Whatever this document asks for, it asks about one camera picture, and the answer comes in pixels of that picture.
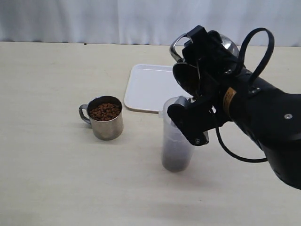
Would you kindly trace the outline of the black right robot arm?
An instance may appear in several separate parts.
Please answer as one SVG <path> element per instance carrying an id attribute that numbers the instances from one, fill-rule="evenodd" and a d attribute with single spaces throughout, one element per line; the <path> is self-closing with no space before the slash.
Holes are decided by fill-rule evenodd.
<path id="1" fill-rule="evenodd" d="M 254 71 L 245 66 L 251 38 L 266 32 L 266 52 Z M 248 33 L 241 47 L 215 30 L 198 25 L 182 35 L 182 53 L 169 48 L 175 60 L 173 75 L 191 95 L 170 105 L 171 121 L 194 146 L 208 143 L 206 132 L 235 123 L 264 152 L 255 163 L 268 162 L 285 184 L 301 187 L 301 96 L 286 93 L 260 77 L 274 50 L 275 39 L 266 28 Z"/>

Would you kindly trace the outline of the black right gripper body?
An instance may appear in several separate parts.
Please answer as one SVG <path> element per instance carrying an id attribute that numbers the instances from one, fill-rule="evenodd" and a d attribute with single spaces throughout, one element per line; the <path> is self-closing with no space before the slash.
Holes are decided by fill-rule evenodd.
<path id="1" fill-rule="evenodd" d="M 231 54 L 223 45 L 219 33 L 212 34 L 212 68 L 201 68 L 197 63 L 200 75 L 199 96 L 193 97 L 194 101 L 207 100 L 212 106 L 212 116 L 216 127 L 221 127 L 228 121 L 237 122 L 243 113 L 238 107 L 237 98 L 227 100 L 229 92 L 235 92 L 230 86 L 233 79 L 231 73 L 234 71 L 238 58 Z"/>

